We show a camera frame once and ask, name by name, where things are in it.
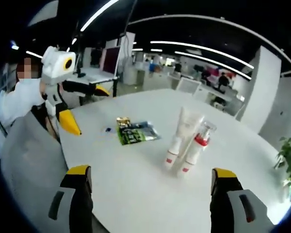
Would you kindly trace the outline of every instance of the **monitor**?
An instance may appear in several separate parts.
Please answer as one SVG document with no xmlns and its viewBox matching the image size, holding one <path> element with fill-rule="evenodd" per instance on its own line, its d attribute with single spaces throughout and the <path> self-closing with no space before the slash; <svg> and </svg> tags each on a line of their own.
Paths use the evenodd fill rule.
<svg viewBox="0 0 291 233">
<path fill-rule="evenodd" d="M 100 70 L 116 75 L 119 54 L 120 46 L 104 49 L 100 61 Z"/>
</svg>

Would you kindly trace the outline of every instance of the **white round table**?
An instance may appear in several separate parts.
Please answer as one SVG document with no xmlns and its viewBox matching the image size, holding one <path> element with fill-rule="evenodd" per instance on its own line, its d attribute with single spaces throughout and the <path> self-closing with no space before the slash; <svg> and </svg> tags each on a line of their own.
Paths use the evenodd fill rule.
<svg viewBox="0 0 291 233">
<path fill-rule="evenodd" d="M 181 106 L 198 110 L 217 126 L 207 149 L 184 179 L 163 168 Z M 277 151 L 228 114 L 187 93 L 163 89 L 125 95 L 72 110 L 82 131 L 60 129 L 68 167 L 92 167 L 93 213 L 111 233 L 210 232 L 210 186 L 214 167 L 236 173 L 269 209 L 278 203 L 272 172 Z M 150 121 L 160 140 L 122 146 L 117 117 Z"/>
</svg>

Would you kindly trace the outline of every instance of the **ceiling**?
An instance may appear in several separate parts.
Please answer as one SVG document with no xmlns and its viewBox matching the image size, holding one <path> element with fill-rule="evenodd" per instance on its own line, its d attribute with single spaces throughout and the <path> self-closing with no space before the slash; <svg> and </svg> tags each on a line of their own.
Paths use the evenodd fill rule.
<svg viewBox="0 0 291 233">
<path fill-rule="evenodd" d="M 48 1 L 34 1 L 27 11 L 21 12 L 14 24 L 21 28 Z M 15 31 L 13 39 L 24 50 L 43 55 L 49 45 L 67 48 L 74 37 L 80 38 L 71 50 L 81 47 L 102 47 L 106 40 L 118 38 L 123 33 L 134 0 L 119 0 L 100 15 L 82 34 L 81 27 L 107 0 L 78 0 L 73 4 L 59 1 L 56 18 L 37 23 L 21 31 Z M 130 22 L 139 19 L 174 14 L 192 14 L 210 17 L 224 17 L 226 20 L 247 27 L 283 49 L 291 59 L 291 8 L 285 11 L 283 5 L 263 4 L 261 1 L 236 0 L 138 0 Z M 127 31 L 136 33 L 135 47 L 163 49 L 164 53 L 187 52 L 186 47 L 173 45 L 151 45 L 152 40 L 190 43 L 215 49 L 250 62 L 261 45 L 282 59 L 282 72 L 291 70 L 290 62 L 282 57 L 268 43 L 256 36 L 225 23 L 199 18 L 162 18 L 129 25 Z M 242 70 L 243 64 L 222 55 L 202 50 L 202 56 Z"/>
</svg>

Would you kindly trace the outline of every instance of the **white shirt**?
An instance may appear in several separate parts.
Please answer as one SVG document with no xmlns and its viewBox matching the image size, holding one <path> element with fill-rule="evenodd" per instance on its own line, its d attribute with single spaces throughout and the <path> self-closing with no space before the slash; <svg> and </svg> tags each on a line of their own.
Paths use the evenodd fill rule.
<svg viewBox="0 0 291 233">
<path fill-rule="evenodd" d="M 40 93 L 40 81 L 41 79 L 25 79 L 16 84 L 14 91 L 0 91 L 0 122 L 7 132 L 18 117 L 25 116 L 34 105 L 41 105 L 45 101 Z M 0 129 L 0 152 L 4 140 Z"/>
</svg>

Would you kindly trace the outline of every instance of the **black ceiling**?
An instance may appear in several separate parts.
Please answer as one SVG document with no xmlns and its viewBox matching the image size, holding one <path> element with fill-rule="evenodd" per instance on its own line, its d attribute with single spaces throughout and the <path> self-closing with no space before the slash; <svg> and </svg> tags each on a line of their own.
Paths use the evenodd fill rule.
<svg viewBox="0 0 291 233">
<path fill-rule="evenodd" d="M 43 54 L 48 45 L 59 44 L 66 48 L 72 39 L 77 36 L 77 23 L 82 26 L 90 16 L 103 6 L 107 0 L 78 0 L 59 1 L 58 15 L 37 23 L 22 33 L 15 34 L 17 45 Z M 100 15 L 82 34 L 81 46 L 103 46 L 106 40 L 120 36 L 124 31 L 127 17 L 131 11 L 134 0 L 119 0 L 115 5 Z M 37 9 L 46 1 L 32 3 L 30 12 L 23 10 L 23 19 L 18 23 L 27 22 Z M 224 17 L 226 20 L 243 25 L 265 38 L 269 39 L 291 58 L 291 7 L 285 1 L 283 5 L 262 3 L 262 1 L 236 1 L 236 0 L 138 0 L 132 13 L 130 22 L 164 14 L 193 14 L 211 17 Z M 151 40 L 176 41 L 205 46 L 235 56 L 245 62 L 250 62 L 260 45 L 282 59 L 282 72 L 291 70 L 291 64 L 283 58 L 278 51 L 267 43 L 236 27 L 198 18 L 165 18 L 156 19 L 129 25 L 129 32 L 136 33 L 135 41 L 138 48 L 163 49 L 173 54 L 174 51 L 187 52 L 182 46 L 151 45 Z M 78 43 L 72 47 L 76 50 Z M 202 50 L 204 57 L 227 64 L 241 70 L 244 65 L 222 55 Z"/>
</svg>

